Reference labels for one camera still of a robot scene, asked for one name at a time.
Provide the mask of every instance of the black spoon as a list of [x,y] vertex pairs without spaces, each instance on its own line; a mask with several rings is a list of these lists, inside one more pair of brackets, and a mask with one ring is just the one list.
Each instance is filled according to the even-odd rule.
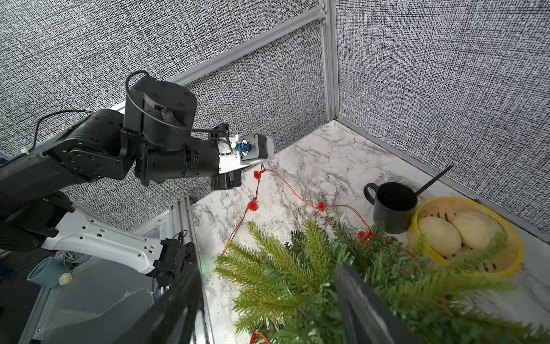
[[449,172],[449,170],[451,168],[453,168],[454,165],[449,165],[447,166],[446,169],[443,170],[443,172],[441,172],[440,174],[438,174],[437,176],[435,176],[432,180],[430,180],[429,182],[426,183],[426,185],[424,185],[423,187],[421,187],[420,189],[418,189],[417,192],[414,193],[414,196],[413,198],[416,198],[418,195],[420,195],[421,193],[423,193],[427,188],[429,188],[433,183],[436,182],[436,180],[440,179],[441,177],[443,177],[443,175],[447,172]]

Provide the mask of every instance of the teal cup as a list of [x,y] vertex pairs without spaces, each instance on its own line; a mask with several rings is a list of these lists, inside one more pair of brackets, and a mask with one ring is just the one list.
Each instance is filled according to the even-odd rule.
[[48,257],[31,270],[27,276],[27,281],[45,288],[53,288],[59,285],[59,278],[65,272],[67,270],[63,264],[56,261],[53,257]]

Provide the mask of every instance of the white bracket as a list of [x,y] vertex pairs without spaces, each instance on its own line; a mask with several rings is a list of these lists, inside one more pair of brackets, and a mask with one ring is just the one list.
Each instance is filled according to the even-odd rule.
[[[231,142],[233,148],[235,147],[235,143],[240,142],[239,140],[239,135],[229,138],[229,142]],[[267,138],[267,159],[243,160],[241,159],[241,154],[239,152],[237,152],[236,150],[231,152],[231,148],[229,148],[227,143],[223,141],[218,141],[218,151],[220,173],[239,170],[241,168],[252,166],[257,163],[272,160],[275,157],[272,138]]]
[[81,210],[68,212],[56,226],[59,231],[47,238],[42,248],[90,254],[127,265],[142,274],[151,272],[161,256],[160,239],[144,238],[86,216]]

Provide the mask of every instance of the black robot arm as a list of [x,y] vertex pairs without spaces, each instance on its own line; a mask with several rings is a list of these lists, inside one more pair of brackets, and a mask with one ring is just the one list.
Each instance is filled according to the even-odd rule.
[[[132,76],[146,74],[130,88]],[[229,137],[229,125],[193,129],[197,98],[187,88],[138,71],[126,79],[125,113],[98,110],[55,137],[0,166],[0,248],[29,250],[57,234],[72,211],[58,191],[134,173],[145,186],[172,178],[210,177],[212,190],[241,185],[240,168],[273,156],[259,134]],[[191,136],[203,132],[206,140]],[[38,218],[29,226],[28,218]]]

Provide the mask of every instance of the yellow bamboo steamer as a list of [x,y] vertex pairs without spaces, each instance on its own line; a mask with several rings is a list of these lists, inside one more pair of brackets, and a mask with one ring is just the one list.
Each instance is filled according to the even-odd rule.
[[[458,213],[464,211],[478,211],[487,214],[498,222],[507,235],[507,246],[504,249],[504,252],[499,254],[498,257],[496,257],[492,262],[483,264],[477,269],[480,272],[500,276],[511,275],[518,271],[523,263],[524,252],[523,244],[516,231],[500,215],[469,199],[459,197],[439,197],[424,202],[416,209],[414,215],[412,216],[411,225],[407,230],[409,243],[412,244],[416,236],[420,234],[420,219],[427,216],[435,216],[440,219],[444,219],[447,222],[451,222]],[[455,255],[462,254],[470,250],[473,249],[468,246],[463,246]],[[441,265],[445,265],[447,263],[447,258],[449,258],[441,256],[429,245],[426,245],[426,254],[437,264]]]

